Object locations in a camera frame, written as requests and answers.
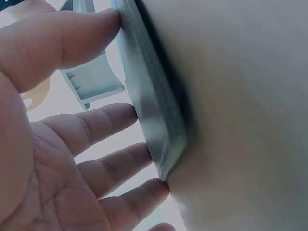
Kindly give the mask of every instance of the finger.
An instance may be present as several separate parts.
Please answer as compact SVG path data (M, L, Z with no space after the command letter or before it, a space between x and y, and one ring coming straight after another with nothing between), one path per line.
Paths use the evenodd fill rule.
M136 144L107 157L78 164L97 198L106 196L152 162L146 144Z
M170 224L159 224L149 229L149 231L176 231Z
M169 188L152 179L120 197L100 200L112 230L132 230L150 215L167 197Z
M55 115L41 123L50 127L77 156L93 144L120 132L137 120L135 109L126 103L112 104L76 115Z
M116 10L100 13L53 12L0 30L0 70L22 93L56 69L97 57L120 28Z

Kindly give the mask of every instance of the hand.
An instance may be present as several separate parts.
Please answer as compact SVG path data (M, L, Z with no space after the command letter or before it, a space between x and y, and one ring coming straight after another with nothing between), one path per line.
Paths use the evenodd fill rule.
M158 179L104 198L151 162L145 144L76 165L74 157L133 124L117 104L29 123L20 93L96 56L120 28L117 11L54 12L0 30L0 230L130 231L167 196ZM167 224L151 231L173 231Z

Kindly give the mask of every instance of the beige wall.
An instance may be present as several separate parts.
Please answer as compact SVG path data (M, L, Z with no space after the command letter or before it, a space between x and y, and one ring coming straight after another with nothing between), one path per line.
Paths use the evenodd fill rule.
M144 2L199 127L168 181L188 230L308 230L308 1Z

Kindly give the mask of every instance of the palm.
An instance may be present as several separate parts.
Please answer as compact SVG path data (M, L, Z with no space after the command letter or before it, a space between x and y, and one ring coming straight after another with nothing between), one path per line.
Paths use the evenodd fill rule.
M104 198L151 162L145 144L78 165L74 157L136 121L132 106L110 105L29 124L19 94L56 68L101 53L119 30L114 10L50 13L0 30L0 230L131 231L168 195L158 179ZM157 226L151 231L174 230Z
M33 125L32 131L34 169L28 191L3 229L18 224L31 231L109 231L102 207L63 140L43 124Z

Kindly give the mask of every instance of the fingertip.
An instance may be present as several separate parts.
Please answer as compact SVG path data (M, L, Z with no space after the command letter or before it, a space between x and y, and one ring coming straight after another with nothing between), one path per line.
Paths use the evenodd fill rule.
M116 103L100 108L108 114L115 130L127 128L137 121L135 108L128 103Z
M176 231L175 228L167 223L162 223L154 226L149 231Z
M147 181L144 186L161 202L166 200L169 196L168 184L166 182L162 182L158 178Z

